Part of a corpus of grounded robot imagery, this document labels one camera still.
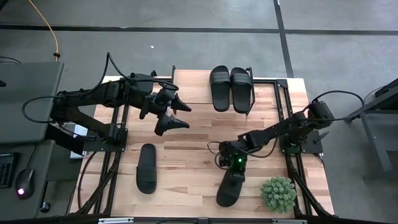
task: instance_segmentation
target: wooden table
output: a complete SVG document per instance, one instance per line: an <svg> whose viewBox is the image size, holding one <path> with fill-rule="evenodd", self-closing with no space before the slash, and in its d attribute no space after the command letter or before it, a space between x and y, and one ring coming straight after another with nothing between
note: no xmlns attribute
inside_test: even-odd
<svg viewBox="0 0 398 224"><path fill-rule="evenodd" d="M162 137L154 133L157 118L148 114L139 119L139 110L131 108L127 128L129 137L122 154L118 181L114 193L112 216L129 217L222 217L222 218L293 218L288 214L274 213L264 207L260 196L262 184L275 176L287 177L285 157L279 145L266 159L248 157L246 181L239 200L232 207L217 205L215 196L224 170L217 168L206 147L208 141L237 139L237 135L253 129L264 129L278 122L275 93L272 85L255 84L256 104L246 117L237 114L232 105L223 113L216 112L211 104L208 70L176 70L174 83L180 87L178 95L192 112L178 111L176 117L190 124L189 129L173 129ZM107 77L106 80L119 77ZM288 78L293 110L301 110L308 103L304 81ZM97 106L95 118L110 123L113 110ZM142 194L136 185L136 166L140 148L152 143L157 148L157 189L153 194ZM273 140L257 152L267 154ZM103 153L97 153L83 178L81 196L83 203L98 185ZM324 208L333 213L325 171L319 159L303 154L307 184ZM301 190L298 189L300 208L303 210ZM72 211L77 210L76 194Z"/></svg>

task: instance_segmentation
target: concrete floor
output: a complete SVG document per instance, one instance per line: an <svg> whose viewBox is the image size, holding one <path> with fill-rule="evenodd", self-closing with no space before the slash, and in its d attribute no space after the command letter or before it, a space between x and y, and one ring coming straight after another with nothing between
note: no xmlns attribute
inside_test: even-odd
<svg viewBox="0 0 398 224"><path fill-rule="evenodd" d="M277 29L273 0L40 0L37 7L55 25ZM398 1L280 0L286 29L398 30ZM11 0L1 23L43 24L25 0ZM286 77L279 34L183 32L57 32L65 63L60 89L93 86L106 52L122 71L169 75L172 65L212 69L252 67L257 77ZM294 77L304 78L311 99L328 90L365 96L397 78L396 35L287 35ZM48 31L0 30L0 55L23 62L53 60ZM116 74L113 69L109 75ZM350 96L324 97L334 115L360 104ZM87 108L93 114L93 108ZM335 122L323 140L326 176L335 213L343 218L397 222L398 182L365 184L378 169L360 121Z"/></svg>

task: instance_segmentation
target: black slipper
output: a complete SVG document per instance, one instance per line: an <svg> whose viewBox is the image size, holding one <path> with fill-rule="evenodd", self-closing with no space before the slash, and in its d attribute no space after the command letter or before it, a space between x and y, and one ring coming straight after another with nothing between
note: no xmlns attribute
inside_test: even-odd
<svg viewBox="0 0 398 224"><path fill-rule="evenodd" d="M231 81L227 67L220 65L210 72L211 98L214 109L218 112L227 111L229 108L230 86Z"/></svg>
<svg viewBox="0 0 398 224"><path fill-rule="evenodd" d="M233 68L231 71L232 99L237 113L246 113L250 108L251 77L243 68Z"/></svg>
<svg viewBox="0 0 398 224"><path fill-rule="evenodd" d="M156 189L156 148L145 144L141 148L137 166L137 187L144 194L151 194Z"/></svg>
<svg viewBox="0 0 398 224"><path fill-rule="evenodd" d="M218 187L216 201L222 207L230 207L236 203L241 194L243 180L234 179L232 173L227 170L224 174L223 180Z"/></svg>

